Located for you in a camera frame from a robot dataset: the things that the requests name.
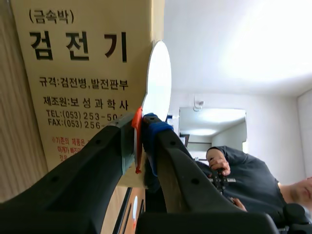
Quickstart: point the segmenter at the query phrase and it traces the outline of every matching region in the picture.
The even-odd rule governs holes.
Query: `wooden wall panel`
[[[137,196],[137,205],[135,207],[134,200]],[[133,188],[130,194],[130,198],[128,201],[126,213],[123,217],[122,221],[122,228],[119,232],[119,234],[135,234],[136,226],[137,226],[137,219],[140,216],[140,208],[141,203],[143,201],[143,204],[145,206],[145,189],[142,188]],[[133,219],[133,210],[136,210],[136,219]]]
[[[115,188],[107,207],[101,234],[112,234],[127,189],[126,187]]]
[[[28,80],[6,0],[0,0],[0,202],[47,173]]]

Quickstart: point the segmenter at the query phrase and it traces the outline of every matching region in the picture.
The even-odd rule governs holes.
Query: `man's hand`
[[[228,176],[231,173],[229,163],[221,151],[217,149],[211,149],[207,152],[206,158],[211,169],[217,170],[223,168],[222,174],[224,176]]]
[[[241,203],[241,201],[238,198],[231,198],[231,200],[235,203],[235,205],[238,208],[242,209],[243,211],[247,211],[243,203]]]

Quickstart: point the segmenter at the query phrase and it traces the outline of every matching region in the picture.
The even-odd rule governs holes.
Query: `white disc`
[[[171,64],[164,42],[154,46],[148,71],[147,94],[143,102],[143,115],[154,113],[162,121],[166,120],[171,96]]]

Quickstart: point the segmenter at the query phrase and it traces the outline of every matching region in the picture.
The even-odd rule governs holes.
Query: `blue tape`
[[[155,116],[153,113],[147,114],[145,116]],[[147,153],[148,160],[150,162],[153,174],[157,176],[156,170],[156,159],[154,154],[154,139],[157,133],[165,130],[173,130],[173,127],[166,122],[151,123],[148,129],[142,127],[142,143],[145,152]]]

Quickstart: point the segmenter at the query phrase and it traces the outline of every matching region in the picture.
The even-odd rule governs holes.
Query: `orange clip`
[[[136,174],[141,173],[141,158],[142,158],[142,142],[141,142],[141,124],[142,124],[142,107],[139,107],[133,117],[131,126],[136,130]]]

